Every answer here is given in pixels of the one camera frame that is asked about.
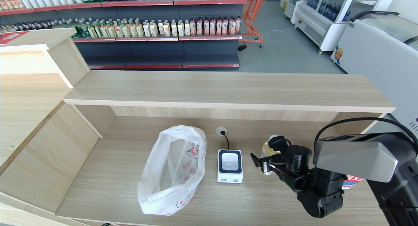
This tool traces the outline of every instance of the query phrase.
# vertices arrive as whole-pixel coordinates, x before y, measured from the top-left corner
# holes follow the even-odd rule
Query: wooden panel
[[[383,117],[385,113],[339,113],[333,121],[340,121],[350,118],[359,117]],[[335,130],[341,134],[364,134],[368,131],[377,121],[353,121],[342,123],[334,126]]]
[[[63,105],[0,176],[0,192],[55,213],[98,139]]]
[[[47,50],[60,69],[58,72],[67,84],[73,88],[90,71],[86,61],[70,38]]]
[[[389,113],[362,75],[92,71],[67,104]]]
[[[145,215],[137,199],[137,183],[160,131],[173,125],[191,125],[206,133],[206,173],[190,203],[170,217]],[[217,151],[225,149],[217,126],[228,128],[231,149],[242,151],[242,184],[217,183]],[[296,195],[277,176],[254,167],[250,153],[260,155],[271,134],[284,135],[293,144],[312,147],[326,123],[226,119],[168,119],[116,117],[100,139],[61,203],[57,215],[135,225],[386,225],[366,182],[348,190],[340,211],[317,219],[306,213]],[[336,135],[333,128],[323,136]]]
[[[112,106],[117,116],[331,122],[338,112]]]
[[[58,73],[59,68],[48,54],[41,50],[1,52],[0,73]]]
[[[58,74],[2,74],[0,165],[70,91]]]
[[[74,107],[100,138],[103,138],[115,120],[115,113],[110,106],[75,105]]]

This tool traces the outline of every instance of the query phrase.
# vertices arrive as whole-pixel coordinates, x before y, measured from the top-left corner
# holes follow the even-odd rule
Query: black cable
[[[230,141],[228,140],[227,134],[225,131],[221,131],[221,135],[225,136],[225,138],[227,139],[227,143],[228,143],[228,150],[230,149]]]
[[[313,146],[313,151],[315,152],[315,147],[316,147],[316,141],[319,139],[319,136],[322,134],[322,132],[324,132],[326,129],[330,128],[331,126],[335,126],[341,123],[346,123],[346,122],[351,122],[351,121],[384,121],[387,123],[391,123],[399,128],[401,128],[406,134],[409,135],[409,137],[412,139],[414,145],[415,145],[415,153],[418,154],[418,139],[417,137],[408,129],[406,128],[406,126],[402,125],[401,123],[397,122],[397,121],[393,121],[393,120],[389,120],[386,118],[376,118],[376,117],[359,117],[359,118],[350,118],[350,119],[344,119],[344,120],[340,120],[340,121],[336,121],[333,122],[331,124],[328,124],[326,126],[324,126],[316,135],[315,140],[314,140],[314,146]]]

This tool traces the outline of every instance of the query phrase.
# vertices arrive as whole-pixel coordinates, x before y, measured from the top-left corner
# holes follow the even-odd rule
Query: shopping basket cart
[[[260,48],[263,47],[263,36],[258,33],[258,29],[253,25],[253,21],[257,16],[264,0],[247,0],[245,4],[245,12],[243,15],[244,24],[247,26],[247,32],[242,33],[243,36],[254,35],[254,40],[242,39],[240,42],[260,43]]]

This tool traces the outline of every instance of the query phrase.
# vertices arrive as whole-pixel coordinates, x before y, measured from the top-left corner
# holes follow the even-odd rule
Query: refrigerator
[[[396,12],[360,13],[331,59],[348,74],[365,75],[394,103],[392,115],[418,136],[417,23]]]

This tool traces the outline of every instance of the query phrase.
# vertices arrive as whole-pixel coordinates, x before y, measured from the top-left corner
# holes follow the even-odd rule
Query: white plastic bag
[[[193,126],[162,131],[138,183],[143,213],[170,216],[182,209],[205,174],[206,136]]]

